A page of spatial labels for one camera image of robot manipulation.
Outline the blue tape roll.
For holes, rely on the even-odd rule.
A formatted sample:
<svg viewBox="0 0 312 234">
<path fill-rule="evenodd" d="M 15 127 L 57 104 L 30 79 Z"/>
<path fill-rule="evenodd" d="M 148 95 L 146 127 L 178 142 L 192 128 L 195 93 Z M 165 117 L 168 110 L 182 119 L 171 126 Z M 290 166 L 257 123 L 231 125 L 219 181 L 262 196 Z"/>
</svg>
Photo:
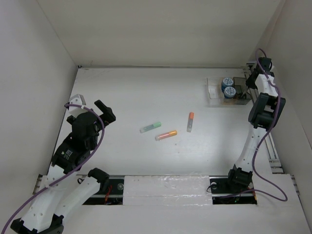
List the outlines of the blue tape roll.
<svg viewBox="0 0 312 234">
<path fill-rule="evenodd" d="M 225 89 L 226 87 L 233 87 L 234 80 L 232 78 L 226 77 L 221 82 L 221 88 Z"/>
<path fill-rule="evenodd" d="M 228 99 L 232 99 L 236 95 L 236 89 L 234 87 L 226 87 L 223 91 L 224 97 Z"/>
</svg>

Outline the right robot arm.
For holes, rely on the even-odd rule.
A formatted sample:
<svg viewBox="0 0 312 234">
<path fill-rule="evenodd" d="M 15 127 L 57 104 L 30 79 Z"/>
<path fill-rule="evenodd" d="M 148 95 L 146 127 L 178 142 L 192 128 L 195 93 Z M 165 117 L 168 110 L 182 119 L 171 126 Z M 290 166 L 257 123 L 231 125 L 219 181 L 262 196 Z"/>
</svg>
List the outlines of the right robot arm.
<svg viewBox="0 0 312 234">
<path fill-rule="evenodd" d="M 281 96 L 280 89 L 274 82 L 274 73 L 271 71 L 272 60 L 264 56 L 257 58 L 256 62 L 256 67 L 246 81 L 248 88 L 258 91 L 258 97 L 248 117 L 249 133 L 240 157 L 225 180 L 225 186 L 232 194 L 256 191 L 248 188 L 254 174 L 282 191 L 273 182 L 262 177 L 255 169 L 255 158 L 259 148 L 276 126 L 286 104 L 286 99 Z"/>
</svg>

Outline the orange capped glue stick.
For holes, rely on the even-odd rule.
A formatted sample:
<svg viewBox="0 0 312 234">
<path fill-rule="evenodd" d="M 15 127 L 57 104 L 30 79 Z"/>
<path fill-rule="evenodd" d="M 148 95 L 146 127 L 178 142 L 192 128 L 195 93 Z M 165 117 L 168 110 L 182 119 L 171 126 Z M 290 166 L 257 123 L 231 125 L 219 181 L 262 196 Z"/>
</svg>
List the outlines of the orange capped glue stick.
<svg viewBox="0 0 312 234">
<path fill-rule="evenodd" d="M 194 120 L 194 113 L 190 112 L 189 117 L 188 117 L 188 125 L 187 125 L 187 132 L 189 133 L 192 131 L 193 120 Z"/>
</svg>

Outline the black handled scissors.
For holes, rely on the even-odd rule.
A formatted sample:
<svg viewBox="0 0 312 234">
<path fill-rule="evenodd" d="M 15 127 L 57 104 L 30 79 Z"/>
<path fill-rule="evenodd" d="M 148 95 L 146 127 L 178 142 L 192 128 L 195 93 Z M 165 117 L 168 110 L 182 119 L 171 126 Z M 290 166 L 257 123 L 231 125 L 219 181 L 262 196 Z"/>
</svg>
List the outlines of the black handled scissors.
<svg viewBox="0 0 312 234">
<path fill-rule="evenodd" d="M 247 99 L 247 90 L 237 93 L 237 99 Z"/>
</svg>

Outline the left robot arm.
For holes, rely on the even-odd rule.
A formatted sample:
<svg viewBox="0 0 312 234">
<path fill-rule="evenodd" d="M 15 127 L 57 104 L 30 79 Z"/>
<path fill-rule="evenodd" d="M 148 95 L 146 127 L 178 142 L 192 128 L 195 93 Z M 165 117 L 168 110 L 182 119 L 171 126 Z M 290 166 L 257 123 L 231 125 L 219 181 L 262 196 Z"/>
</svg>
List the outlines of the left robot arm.
<svg viewBox="0 0 312 234">
<path fill-rule="evenodd" d="M 71 133 L 55 151 L 46 178 L 39 191 L 22 207 L 30 205 L 21 218 L 10 217 L 6 226 L 18 234 L 61 234 L 72 213 L 96 193 L 104 193 L 109 186 L 109 175 L 99 168 L 92 169 L 67 197 L 66 190 L 75 182 L 81 167 L 95 154 L 102 143 L 105 127 L 116 120 L 110 107 L 95 101 L 101 111 L 97 115 L 78 97 L 65 104 L 70 116 L 67 122 Z"/>
</svg>

